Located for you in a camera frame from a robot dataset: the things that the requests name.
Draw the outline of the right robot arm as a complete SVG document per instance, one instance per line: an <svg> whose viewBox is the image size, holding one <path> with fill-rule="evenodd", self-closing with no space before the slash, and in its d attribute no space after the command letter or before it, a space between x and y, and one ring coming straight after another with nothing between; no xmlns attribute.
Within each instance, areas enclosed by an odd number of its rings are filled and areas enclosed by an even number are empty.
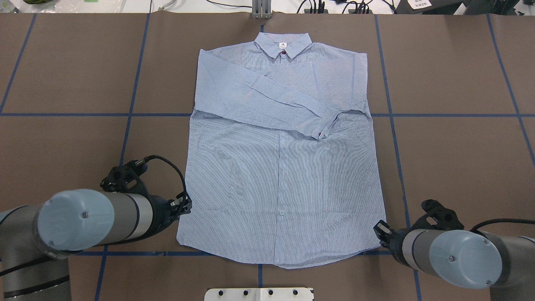
<svg viewBox="0 0 535 301"><path fill-rule="evenodd" d="M489 289L492 301L535 299L535 244L526 236L483 231L400 229L380 220L374 232L394 259L466 289Z"/></svg>

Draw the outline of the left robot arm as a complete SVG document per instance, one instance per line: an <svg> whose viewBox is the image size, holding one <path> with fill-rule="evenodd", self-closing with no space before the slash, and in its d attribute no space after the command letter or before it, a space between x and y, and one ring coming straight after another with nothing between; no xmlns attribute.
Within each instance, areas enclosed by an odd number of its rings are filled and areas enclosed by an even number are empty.
<svg viewBox="0 0 535 301"><path fill-rule="evenodd" d="M41 205L1 213L5 301L70 301L69 257L88 248L144 240L191 211L176 200L132 192L61 191Z"/></svg>

